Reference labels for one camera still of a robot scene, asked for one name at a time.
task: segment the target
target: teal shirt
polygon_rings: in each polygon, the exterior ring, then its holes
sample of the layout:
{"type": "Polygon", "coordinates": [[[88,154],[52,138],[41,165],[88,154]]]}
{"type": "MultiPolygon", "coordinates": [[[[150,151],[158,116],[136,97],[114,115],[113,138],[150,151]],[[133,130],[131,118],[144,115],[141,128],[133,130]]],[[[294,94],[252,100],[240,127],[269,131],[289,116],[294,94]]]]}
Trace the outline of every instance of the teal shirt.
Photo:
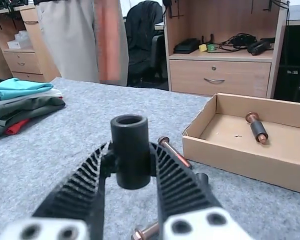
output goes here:
{"type": "Polygon", "coordinates": [[[38,94],[53,88],[49,82],[23,81],[16,77],[0,82],[0,100],[38,94]]]}

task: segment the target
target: gray felt table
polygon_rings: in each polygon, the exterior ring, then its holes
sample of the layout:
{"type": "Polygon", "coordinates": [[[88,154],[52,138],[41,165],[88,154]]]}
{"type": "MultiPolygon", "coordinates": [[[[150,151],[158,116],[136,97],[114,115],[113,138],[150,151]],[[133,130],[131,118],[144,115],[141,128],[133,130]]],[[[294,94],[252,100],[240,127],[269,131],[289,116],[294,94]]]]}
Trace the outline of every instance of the gray felt table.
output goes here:
{"type": "MultiPolygon", "coordinates": [[[[53,81],[66,108],[0,139],[0,231],[31,215],[53,187],[102,143],[111,139],[110,120],[123,114],[148,117],[149,137],[170,137],[182,151],[182,131],[208,98],[76,82],[53,81]]],[[[255,239],[300,239],[300,193],[195,163],[232,217],[255,239]]],[[[105,240],[128,240],[136,225],[157,219],[156,180],[140,190],[107,179],[105,240]]]]}

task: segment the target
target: copper screw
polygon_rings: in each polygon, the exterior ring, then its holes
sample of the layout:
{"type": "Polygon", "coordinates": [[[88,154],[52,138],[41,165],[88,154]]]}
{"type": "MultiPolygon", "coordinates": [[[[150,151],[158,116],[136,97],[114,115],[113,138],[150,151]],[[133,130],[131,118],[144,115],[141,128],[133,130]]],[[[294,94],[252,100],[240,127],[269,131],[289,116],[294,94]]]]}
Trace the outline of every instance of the copper screw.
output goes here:
{"type": "MultiPolygon", "coordinates": [[[[246,116],[245,116],[245,120],[252,124],[255,121],[259,121],[259,115],[256,112],[249,112],[246,116]]],[[[264,134],[260,134],[258,136],[258,140],[260,143],[265,144],[267,141],[267,137],[264,134]]]]}
{"type": "Polygon", "coordinates": [[[135,233],[131,236],[131,240],[148,240],[155,234],[159,233],[159,223],[156,222],[144,230],[135,229],[135,233]]]}
{"type": "Polygon", "coordinates": [[[170,150],[170,152],[172,152],[178,159],[180,159],[180,161],[189,169],[192,169],[193,166],[191,165],[191,163],[185,159],[184,156],[182,156],[171,144],[170,144],[170,139],[167,136],[161,136],[158,138],[158,143],[159,145],[161,145],[162,147],[170,150]]]}

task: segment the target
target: wooden desk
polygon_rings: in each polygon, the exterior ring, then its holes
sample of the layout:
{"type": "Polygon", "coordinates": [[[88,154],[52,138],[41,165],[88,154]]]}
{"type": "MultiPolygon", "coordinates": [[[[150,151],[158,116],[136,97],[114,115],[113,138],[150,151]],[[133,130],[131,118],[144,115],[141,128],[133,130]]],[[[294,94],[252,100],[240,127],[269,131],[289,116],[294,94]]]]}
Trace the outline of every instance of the wooden desk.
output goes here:
{"type": "MultiPolygon", "coordinates": [[[[287,10],[269,0],[179,0],[179,17],[166,16],[164,27],[169,90],[199,95],[229,93],[273,98],[279,69],[287,10]],[[188,38],[209,38],[221,43],[238,33],[275,37],[273,50],[252,56],[247,50],[208,53],[196,50],[174,54],[188,38]]],[[[172,15],[178,6],[172,1],[172,15]]]]}
{"type": "Polygon", "coordinates": [[[290,6],[289,11],[290,11],[289,26],[300,25],[300,5],[290,6]]]}
{"type": "Polygon", "coordinates": [[[164,22],[160,22],[160,23],[154,25],[154,29],[155,30],[164,30],[165,29],[164,28],[164,22]]]}
{"type": "Polygon", "coordinates": [[[21,20],[6,17],[7,9],[0,10],[0,48],[12,75],[22,80],[49,82],[60,73],[44,43],[34,5],[15,7],[21,20]],[[27,30],[32,46],[22,49],[9,49],[7,42],[15,39],[20,30],[27,30]]]}

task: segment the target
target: black office chair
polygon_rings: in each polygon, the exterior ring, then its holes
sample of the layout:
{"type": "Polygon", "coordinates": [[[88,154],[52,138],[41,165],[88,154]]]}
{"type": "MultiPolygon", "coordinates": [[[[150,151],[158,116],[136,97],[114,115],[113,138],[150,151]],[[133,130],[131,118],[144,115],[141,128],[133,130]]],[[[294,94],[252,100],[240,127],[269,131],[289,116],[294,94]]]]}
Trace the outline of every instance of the black office chair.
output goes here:
{"type": "Polygon", "coordinates": [[[162,7],[156,1],[143,1],[132,7],[125,21],[129,52],[128,86],[163,81],[162,62],[166,57],[165,37],[155,24],[163,21],[162,7]]]}

